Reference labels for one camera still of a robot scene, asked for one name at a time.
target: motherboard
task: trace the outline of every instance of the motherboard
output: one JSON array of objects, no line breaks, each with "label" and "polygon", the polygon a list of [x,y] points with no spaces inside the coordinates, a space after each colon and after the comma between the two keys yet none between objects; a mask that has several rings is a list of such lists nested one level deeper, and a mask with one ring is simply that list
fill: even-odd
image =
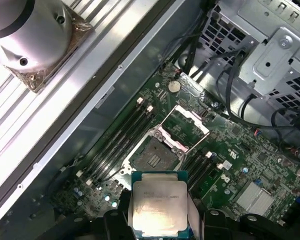
[{"label": "motherboard", "polygon": [[172,64],[156,72],[52,196],[64,213],[92,218],[118,206],[133,171],[188,171],[188,191],[233,219],[246,213],[284,224],[300,196],[299,167],[256,129]]}]

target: capacitor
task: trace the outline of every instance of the capacitor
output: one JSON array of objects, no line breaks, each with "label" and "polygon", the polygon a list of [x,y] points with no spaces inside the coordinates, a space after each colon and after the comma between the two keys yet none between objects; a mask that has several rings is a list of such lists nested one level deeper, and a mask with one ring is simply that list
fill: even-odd
[{"label": "capacitor", "polygon": [[241,171],[244,173],[244,174],[247,174],[249,172],[249,169],[247,167],[243,167],[241,169]]},{"label": "capacitor", "polygon": [[282,159],[281,160],[281,165],[283,167],[290,167],[293,165],[293,163],[291,161],[289,161],[288,159]]},{"label": "capacitor", "polygon": [[118,206],[118,201],[115,200],[111,203],[111,207],[116,208]]},{"label": "capacitor", "polygon": [[108,202],[108,201],[110,200],[110,195],[109,195],[109,194],[105,195],[105,196],[104,196],[104,200],[105,200],[106,202]]},{"label": "capacitor", "polygon": [[179,92],[181,89],[181,83],[178,82],[177,80],[172,80],[168,83],[168,90],[175,94],[177,92]]},{"label": "capacitor", "polygon": [[260,186],[262,184],[262,180],[260,178],[254,181],[255,185]]},{"label": "capacitor", "polygon": [[300,189],[299,188],[296,188],[296,189],[292,189],[291,190],[291,193],[295,196],[298,196],[300,197]]}]

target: perforated metal panel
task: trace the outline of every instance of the perforated metal panel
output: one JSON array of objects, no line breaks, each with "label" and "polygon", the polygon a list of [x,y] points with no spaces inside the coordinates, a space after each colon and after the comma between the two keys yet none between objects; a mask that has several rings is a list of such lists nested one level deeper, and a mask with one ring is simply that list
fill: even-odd
[{"label": "perforated metal panel", "polygon": [[[206,26],[202,32],[202,40],[205,47],[208,47],[214,55],[220,55],[225,52],[231,52],[247,45],[246,35],[231,23],[226,23],[219,15],[219,7],[216,7],[211,13]],[[232,66],[234,57],[223,58],[224,64]]]},{"label": "perforated metal panel", "polygon": [[[251,49],[259,44],[253,37],[245,34],[227,19],[222,18],[217,6],[209,14],[201,39],[205,51],[210,55],[219,55],[238,49]],[[234,58],[224,58],[223,65],[232,66]],[[281,83],[268,95],[268,102],[275,108],[300,108],[300,73],[287,69]]]}]

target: cable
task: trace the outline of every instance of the cable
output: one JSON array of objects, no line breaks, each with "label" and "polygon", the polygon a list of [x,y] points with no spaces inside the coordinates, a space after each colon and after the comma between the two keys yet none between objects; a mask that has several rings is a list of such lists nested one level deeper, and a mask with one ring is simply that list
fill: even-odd
[{"label": "cable", "polygon": [[[285,107],[285,108],[279,108],[279,109],[277,109],[277,110],[274,111],[273,114],[271,115],[271,125],[272,125],[273,127],[277,127],[276,116],[277,116],[278,113],[280,113],[280,112],[282,112],[282,111],[292,111],[292,112],[295,112],[295,113],[300,113],[300,110],[296,110],[296,109],[294,109],[294,108],[287,108],[287,107]],[[275,129],[275,131],[276,131],[276,133],[277,133],[277,135],[278,135],[278,142],[279,142],[279,144],[280,144],[280,142],[284,140],[284,139],[283,139],[283,136],[282,136],[282,134],[281,134],[281,132],[280,132],[279,130]]]},{"label": "cable", "polygon": [[177,40],[179,39],[183,39],[183,38],[193,38],[193,37],[196,37],[196,36],[200,36],[202,33],[193,33],[193,34],[188,34],[188,35],[183,35],[183,36],[177,36],[175,38],[173,38],[169,43],[168,45],[165,47],[163,53],[162,53],[162,58],[161,58],[161,61],[160,61],[160,64],[159,64],[159,69],[163,69],[163,64],[165,63],[165,60],[167,58],[167,55],[168,55],[168,51],[169,51],[169,48],[170,46]]},{"label": "cable", "polygon": [[[208,22],[208,12],[213,8],[214,5],[214,1],[212,0],[206,0],[205,4],[202,4],[202,15],[201,15],[201,19],[199,22],[199,25],[197,26],[197,28],[195,29],[195,33],[202,33],[202,31],[205,28],[205,25]],[[200,36],[195,37],[191,44],[190,44],[190,48],[187,54],[187,58],[184,64],[184,67],[182,68],[183,72],[187,75],[189,75],[191,68],[194,65],[194,60],[195,60],[195,56],[196,56],[196,50],[197,50],[197,46],[198,46],[198,42],[199,42]]]},{"label": "cable", "polygon": [[114,172],[114,174],[112,174],[111,176],[109,176],[109,177],[103,179],[102,181],[100,181],[100,184],[101,184],[101,183],[104,183],[104,182],[106,182],[106,181],[109,181],[110,179],[112,179],[112,178],[113,178],[116,174],[118,174],[122,169],[124,169],[124,167],[119,168],[117,171]]},{"label": "cable", "polygon": [[59,176],[67,169],[73,168],[75,166],[77,166],[78,164],[81,163],[81,161],[83,160],[85,156],[84,155],[79,155],[77,157],[75,157],[74,159],[72,159],[70,162],[68,162],[66,165],[64,165],[63,167],[61,167],[52,177],[52,179],[49,181],[49,183],[47,184],[45,190],[44,190],[44,195],[48,196],[49,192],[50,192],[50,188],[53,185],[53,183],[55,181],[57,181],[57,179],[59,178]]},{"label": "cable", "polygon": [[[287,137],[288,135],[290,135],[292,132],[294,132],[294,130],[290,131],[289,133],[286,134],[285,137]],[[280,143],[279,147],[278,147],[278,151],[270,151],[269,149],[267,149],[263,143],[260,141],[260,136],[261,134],[254,134],[254,137],[256,139],[256,141],[258,142],[259,146],[262,147],[267,153],[269,154],[276,154],[276,155],[283,155],[287,160],[289,160],[290,162],[294,163],[294,164],[298,164],[300,165],[300,161],[298,159],[293,159],[290,156],[287,156],[286,153],[283,152],[283,150],[281,149],[280,145],[282,143]]]},{"label": "cable", "polygon": [[222,78],[222,76],[223,76],[226,72],[228,72],[228,70],[223,70],[223,71],[220,73],[220,75],[218,76],[218,78],[216,79],[216,81],[215,81],[215,89],[216,89],[216,93],[218,94],[218,97],[219,97],[219,99],[220,99],[221,101],[223,101],[223,98],[222,98],[221,93],[220,93],[219,81],[220,81],[220,79]]},{"label": "cable", "polygon": [[[235,55],[237,55],[241,50],[235,50],[235,51],[230,51],[230,52],[225,52],[225,53],[222,53],[222,54],[219,54],[219,55],[215,55],[215,56],[212,56],[212,57],[209,57],[207,60],[214,60],[214,59],[223,59],[223,58],[228,58],[228,57],[233,57]],[[197,69],[197,71],[195,71],[191,76],[190,78],[194,78],[195,76],[197,76],[203,69],[205,69],[205,67],[208,65],[208,62],[204,61],[200,66],[199,68]]]},{"label": "cable", "polygon": [[225,90],[225,105],[226,105],[226,109],[227,112],[230,116],[230,118],[232,118],[232,120],[237,121],[243,125],[248,125],[251,127],[255,127],[258,129],[271,129],[271,130],[275,130],[275,129],[291,129],[294,128],[294,126],[267,126],[267,125],[260,125],[260,124],[256,124],[256,123],[252,123],[252,122],[248,122],[236,115],[234,115],[231,111],[231,89],[232,89],[232,84],[234,82],[234,79],[239,71],[239,66],[242,62],[242,60],[244,59],[244,56],[242,54],[239,54],[233,64],[233,67],[229,73],[229,78],[226,84],[226,90]]},{"label": "cable", "polygon": [[245,111],[246,111],[246,108],[247,108],[248,104],[249,104],[253,99],[256,99],[256,98],[257,98],[257,96],[251,93],[251,94],[248,96],[248,98],[245,100],[245,102],[244,102],[243,105],[242,105],[241,115],[240,115],[240,117],[241,117],[242,119],[245,119]]}]

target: black cable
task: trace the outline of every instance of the black cable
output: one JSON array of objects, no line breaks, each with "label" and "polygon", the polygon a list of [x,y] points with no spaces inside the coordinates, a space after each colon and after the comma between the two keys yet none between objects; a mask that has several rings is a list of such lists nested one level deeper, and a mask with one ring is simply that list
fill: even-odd
[{"label": "black cable", "polygon": [[[282,112],[286,112],[286,111],[292,111],[295,112],[297,114],[300,114],[300,110],[294,109],[294,108],[289,108],[289,107],[284,107],[284,108],[279,108],[276,111],[273,112],[273,114],[271,115],[271,125],[273,127],[277,127],[277,123],[276,123],[276,116],[278,113],[282,113]],[[278,135],[278,142],[279,144],[284,140],[281,132],[278,129],[275,129],[277,135]]]},{"label": "black cable", "polygon": [[246,111],[246,108],[247,108],[248,104],[249,104],[253,99],[256,99],[256,98],[257,98],[257,96],[254,95],[253,93],[251,93],[251,94],[248,96],[248,98],[245,100],[245,102],[243,103],[242,108],[241,108],[241,115],[240,115],[240,117],[241,117],[242,119],[245,119],[245,111]]},{"label": "black cable", "polygon": [[259,143],[259,145],[268,153],[270,154],[277,154],[277,155],[283,155],[286,159],[288,159],[290,162],[294,163],[294,164],[298,164],[300,165],[300,161],[298,159],[293,159],[290,156],[287,156],[286,153],[283,152],[283,150],[281,149],[281,147],[278,148],[279,151],[275,152],[275,151],[270,151],[268,149],[265,148],[265,146],[263,146],[262,142],[259,140],[258,136],[255,136],[256,141]]},{"label": "black cable", "polygon": [[[215,56],[212,56],[210,58],[208,58],[207,60],[214,60],[214,59],[223,59],[223,58],[229,58],[229,57],[232,57],[232,56],[235,56],[237,55],[241,50],[235,50],[235,51],[230,51],[230,52],[225,52],[225,53],[222,53],[222,54],[219,54],[219,55],[215,55]],[[200,66],[199,68],[197,69],[197,71],[195,71],[191,76],[190,78],[194,78],[195,76],[197,76],[203,69],[205,69],[205,67],[208,65],[208,62],[204,61]]]},{"label": "black cable", "polygon": [[232,118],[232,120],[237,121],[243,125],[248,125],[250,127],[254,127],[254,128],[258,128],[258,129],[270,129],[270,130],[275,130],[275,129],[291,129],[294,128],[294,126],[267,126],[267,125],[260,125],[260,124],[256,124],[256,123],[252,123],[252,122],[248,122],[236,115],[234,115],[231,111],[231,89],[232,89],[232,84],[234,82],[234,79],[239,71],[239,66],[242,62],[242,60],[244,59],[244,56],[242,54],[239,54],[233,64],[233,67],[229,73],[229,78],[228,78],[228,82],[226,84],[226,90],[225,90],[225,105],[226,105],[226,109],[227,112],[230,116],[230,118]]},{"label": "black cable", "polygon": [[[207,24],[209,19],[207,14],[213,8],[213,5],[214,5],[214,1],[212,0],[206,0],[205,4],[202,4],[203,13],[201,15],[199,25],[195,29],[195,33],[202,33],[202,31],[204,30],[205,25]],[[189,75],[190,70],[194,65],[194,60],[195,60],[196,50],[197,50],[199,40],[200,40],[200,36],[195,37],[193,38],[190,44],[189,52],[185,60],[184,67],[182,68],[183,72],[187,75]]]},{"label": "black cable", "polygon": [[226,72],[228,72],[228,70],[223,70],[215,81],[215,90],[216,90],[216,93],[218,94],[220,101],[223,101],[223,98],[220,93],[219,81]]},{"label": "black cable", "polygon": [[168,55],[168,52],[169,52],[169,49],[170,49],[170,46],[177,40],[179,39],[183,39],[183,38],[193,38],[193,37],[196,37],[196,36],[200,36],[201,33],[192,33],[192,34],[187,34],[187,35],[183,35],[183,36],[177,36],[175,38],[173,38],[169,43],[168,45],[164,48],[164,51],[162,53],[162,58],[161,58],[161,61],[160,61],[160,64],[159,64],[159,69],[162,70],[163,69],[163,64],[165,63],[166,61],[166,58],[167,58],[167,55]]},{"label": "black cable", "polygon": [[110,179],[112,179],[112,178],[113,178],[115,175],[117,175],[122,169],[124,169],[124,167],[119,168],[119,169],[118,169],[117,171],[115,171],[111,176],[109,176],[109,177],[107,177],[107,178],[101,180],[101,181],[100,181],[100,184],[101,184],[101,183],[104,183],[104,182],[106,182],[106,181],[109,181]]}]

